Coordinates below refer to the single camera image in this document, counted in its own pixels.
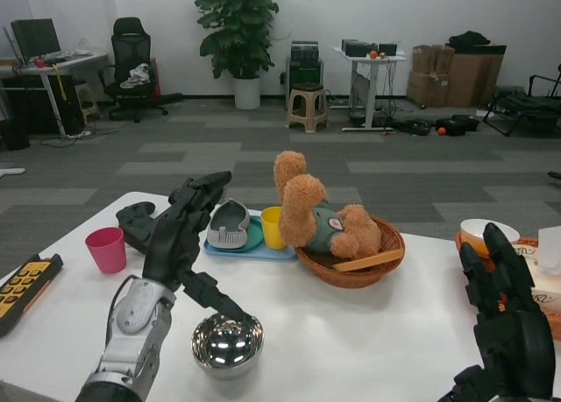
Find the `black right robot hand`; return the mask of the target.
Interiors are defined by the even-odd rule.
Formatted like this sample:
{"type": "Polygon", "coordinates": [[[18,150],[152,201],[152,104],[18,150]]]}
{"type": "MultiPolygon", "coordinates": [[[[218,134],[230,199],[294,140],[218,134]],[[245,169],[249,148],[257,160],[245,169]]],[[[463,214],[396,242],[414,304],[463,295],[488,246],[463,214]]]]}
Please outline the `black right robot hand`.
{"type": "Polygon", "coordinates": [[[473,333],[482,363],[454,378],[444,401],[552,401],[556,356],[550,324],[534,300],[535,286],[523,256],[490,222],[488,250],[480,257],[469,243],[459,248],[470,304],[477,308],[473,333]]]}

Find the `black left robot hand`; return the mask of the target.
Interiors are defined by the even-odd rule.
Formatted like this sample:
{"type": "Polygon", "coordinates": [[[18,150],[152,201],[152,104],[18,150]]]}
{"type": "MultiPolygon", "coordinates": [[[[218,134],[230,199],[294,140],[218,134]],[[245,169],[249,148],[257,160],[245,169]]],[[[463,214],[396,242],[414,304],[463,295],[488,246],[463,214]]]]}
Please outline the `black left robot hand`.
{"type": "Polygon", "coordinates": [[[247,314],[206,272],[194,272],[200,252],[200,233],[209,225],[210,215],[231,181],[231,172],[218,172],[198,179],[188,178],[170,195],[171,206],[159,217],[148,245],[143,277],[156,281],[172,292],[180,287],[203,308],[244,322],[247,314]]]}

